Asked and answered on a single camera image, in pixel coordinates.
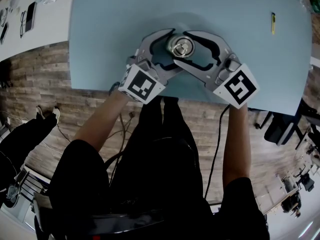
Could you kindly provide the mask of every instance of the table surface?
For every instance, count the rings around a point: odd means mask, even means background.
[[[271,15],[276,14],[275,35]],[[109,90],[144,36],[165,29],[201,30],[225,39],[255,76],[256,109],[294,115],[306,84],[312,48],[310,13],[299,0],[73,0],[70,74],[75,89]],[[198,52],[195,59],[206,64]],[[162,93],[222,102],[187,72]]]
[[[44,5],[38,3],[35,10],[33,29],[20,38],[21,13],[35,0],[18,0],[19,13],[8,12],[6,21],[8,31],[4,42],[0,45],[0,61],[16,54],[59,42],[69,40],[69,27],[72,0],[56,0],[55,3]],[[10,0],[0,1],[0,10],[9,7]]]

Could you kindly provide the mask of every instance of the phone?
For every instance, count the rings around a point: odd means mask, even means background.
[[[36,6],[37,6],[37,3],[33,2],[28,7],[28,11],[26,13],[26,21],[25,21],[25,32],[32,30],[32,28],[34,27]]]
[[[5,37],[6,37],[6,33],[8,32],[8,22],[4,25],[2,33],[1,33],[1,37],[0,37],[0,44],[4,43]]]

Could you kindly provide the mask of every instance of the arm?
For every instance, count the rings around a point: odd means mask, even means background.
[[[223,188],[235,179],[249,178],[251,147],[248,123],[248,107],[230,106],[229,124],[223,157]]]
[[[79,129],[74,140],[83,140],[99,152],[129,100],[128,96],[115,90]]]

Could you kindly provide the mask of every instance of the light blue table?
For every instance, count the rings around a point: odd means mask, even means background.
[[[271,13],[276,14],[275,35]],[[299,0],[73,0],[70,73],[75,89],[109,90],[144,36],[164,28],[225,39],[260,85],[256,109],[294,115],[307,80],[311,15]],[[195,61],[206,64],[197,52]],[[222,102],[193,76],[173,78],[163,95]]]

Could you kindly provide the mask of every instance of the metal can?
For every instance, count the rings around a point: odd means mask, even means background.
[[[174,34],[167,41],[166,49],[173,56],[188,58],[195,52],[195,42],[186,35]]]

